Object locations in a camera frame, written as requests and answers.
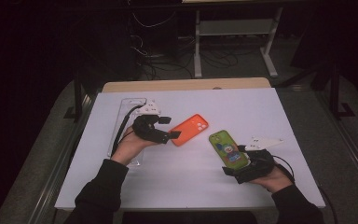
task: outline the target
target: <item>orange phone case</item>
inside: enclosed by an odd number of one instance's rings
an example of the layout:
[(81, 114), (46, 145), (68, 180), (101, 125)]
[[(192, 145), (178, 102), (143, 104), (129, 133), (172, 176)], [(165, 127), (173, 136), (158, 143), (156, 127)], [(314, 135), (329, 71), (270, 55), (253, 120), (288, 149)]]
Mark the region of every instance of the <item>orange phone case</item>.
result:
[(171, 139), (171, 141), (179, 147), (197, 134), (207, 129), (208, 126), (208, 122), (201, 115), (195, 114), (170, 130), (170, 132), (181, 132), (177, 139)]

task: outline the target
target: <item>table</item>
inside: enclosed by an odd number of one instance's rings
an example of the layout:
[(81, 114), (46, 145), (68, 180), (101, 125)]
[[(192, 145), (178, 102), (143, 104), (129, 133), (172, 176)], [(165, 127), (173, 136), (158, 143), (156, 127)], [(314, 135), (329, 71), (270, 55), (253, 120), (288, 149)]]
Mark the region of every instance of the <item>table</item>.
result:
[(172, 117), (170, 124), (157, 125), (158, 129), (168, 131), (195, 113), (210, 126), (181, 147), (168, 142), (146, 148), (142, 164), (130, 167), (123, 183), (122, 210), (273, 207), (270, 193), (264, 189), (249, 183), (239, 185), (224, 175), (223, 163), (208, 142), (210, 134), (223, 129), (245, 145), (252, 136), (281, 138), (283, 144), (268, 150), (292, 165), (296, 184), (312, 203), (325, 206), (276, 91), (264, 78), (226, 78), (106, 84), (92, 108), (55, 207), (75, 207), (76, 195), (107, 158), (121, 100), (138, 97), (154, 99), (161, 116)]

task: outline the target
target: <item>dark background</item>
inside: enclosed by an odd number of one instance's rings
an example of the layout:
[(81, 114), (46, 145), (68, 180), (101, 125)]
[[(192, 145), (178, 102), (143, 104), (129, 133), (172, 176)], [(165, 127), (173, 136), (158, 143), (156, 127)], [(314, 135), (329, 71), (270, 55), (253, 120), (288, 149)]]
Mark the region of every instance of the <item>dark background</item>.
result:
[[(63, 3), (90, 6), (84, 1)], [(136, 80), (140, 75), (135, 63), (139, 59), (128, 51), (128, 37), (134, 31), (128, 28), (127, 13), (62, 13), (56, 6), (46, 0), (0, 1), (0, 206), (49, 110), (74, 74), (80, 75), (89, 94), (106, 81)], [(269, 9), (260, 13), (268, 14)], [(143, 35), (149, 35), (152, 44), (169, 46), (172, 42), (161, 42), (161, 37), (174, 41), (178, 35), (192, 33), (193, 20), (194, 13), (180, 12), (169, 27), (176, 30), (174, 35), (164, 36), (158, 30)], [(142, 28), (132, 28), (142, 33)], [(308, 68), (333, 52), (341, 74), (358, 88), (358, 2), (316, 9), (288, 7), (279, 33), (304, 34), (293, 65)]]

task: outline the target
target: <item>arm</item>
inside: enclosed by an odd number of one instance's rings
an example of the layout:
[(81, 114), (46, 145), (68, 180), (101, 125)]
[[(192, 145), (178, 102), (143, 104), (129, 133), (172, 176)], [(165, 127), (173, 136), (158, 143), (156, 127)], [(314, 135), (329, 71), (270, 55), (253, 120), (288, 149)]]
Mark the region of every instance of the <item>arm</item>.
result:
[(155, 145), (136, 136), (132, 128), (124, 136), (112, 158), (103, 161), (96, 177), (77, 195), (76, 208), (65, 223), (112, 223), (113, 214), (121, 204), (121, 185), (129, 170), (127, 165), (145, 147)]
[(310, 203), (292, 181), (277, 167), (264, 177), (251, 181), (272, 193), (279, 211), (278, 224), (323, 224), (322, 212)]

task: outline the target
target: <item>floor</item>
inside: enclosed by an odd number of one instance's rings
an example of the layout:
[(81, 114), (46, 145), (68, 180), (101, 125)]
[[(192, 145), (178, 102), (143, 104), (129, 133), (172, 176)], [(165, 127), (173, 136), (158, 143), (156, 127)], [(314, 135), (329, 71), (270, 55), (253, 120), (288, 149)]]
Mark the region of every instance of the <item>floor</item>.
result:
[[(181, 41), (183, 48), (179, 51), (179, 59), (159, 57), (159, 54), (147, 57), (143, 61), (141, 79), (191, 78), (194, 67), (188, 46), (193, 40), (183, 38)], [(203, 78), (266, 77), (273, 85), (302, 71), (290, 66), (298, 38), (278, 37), (270, 55), (279, 76), (269, 77), (259, 52), (264, 41), (263, 36), (203, 39)], [(350, 105), (355, 117), (337, 121), (327, 109), (328, 87), (325, 91), (313, 91), (310, 88), (312, 79), (313, 75), (308, 76), (288, 88), (277, 89), (277, 92), (310, 170), (328, 196), (325, 197), (328, 205), (322, 209), (325, 222), (334, 223), (335, 211), (338, 223), (358, 223), (358, 165), (351, 150), (351, 147), (358, 150), (358, 94), (350, 82), (341, 79), (340, 101)], [(85, 120), (74, 123), (72, 119), (63, 118), (68, 107), (73, 105), (73, 83), (68, 83), (51, 109), (48, 121), (0, 211), (0, 223), (63, 223), (69, 215), (69, 212), (56, 210), (53, 204), (64, 179), (65, 166), (69, 164), (67, 148), (76, 142), (85, 124)], [(86, 100), (85, 105), (92, 105), (92, 102)], [(86, 116), (90, 112), (87, 108), (90, 106), (85, 106)], [(60, 158), (65, 160), (58, 164)], [(61, 171), (60, 175), (53, 175), (56, 171)], [(275, 223), (277, 218), (275, 209), (254, 213), (260, 224)], [(122, 213), (117, 213), (114, 223), (120, 223), (121, 216)]]

